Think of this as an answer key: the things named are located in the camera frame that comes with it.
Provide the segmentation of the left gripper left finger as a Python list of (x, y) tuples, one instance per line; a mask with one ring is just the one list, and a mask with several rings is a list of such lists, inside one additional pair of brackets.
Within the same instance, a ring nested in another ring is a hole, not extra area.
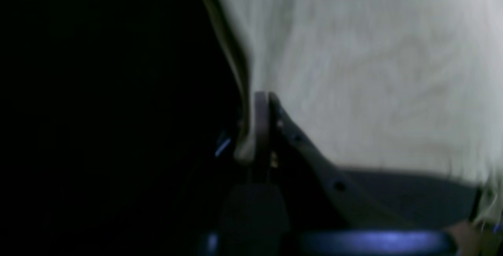
[(254, 155), (248, 167), (248, 181), (253, 184), (269, 184), (271, 171), (271, 108), (267, 92), (254, 93)]

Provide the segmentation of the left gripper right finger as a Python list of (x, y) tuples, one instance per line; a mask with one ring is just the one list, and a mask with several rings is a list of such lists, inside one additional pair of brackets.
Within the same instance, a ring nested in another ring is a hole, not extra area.
[(269, 93), (272, 151), (295, 226), (301, 229), (410, 230), (410, 221), (392, 213), (329, 162)]

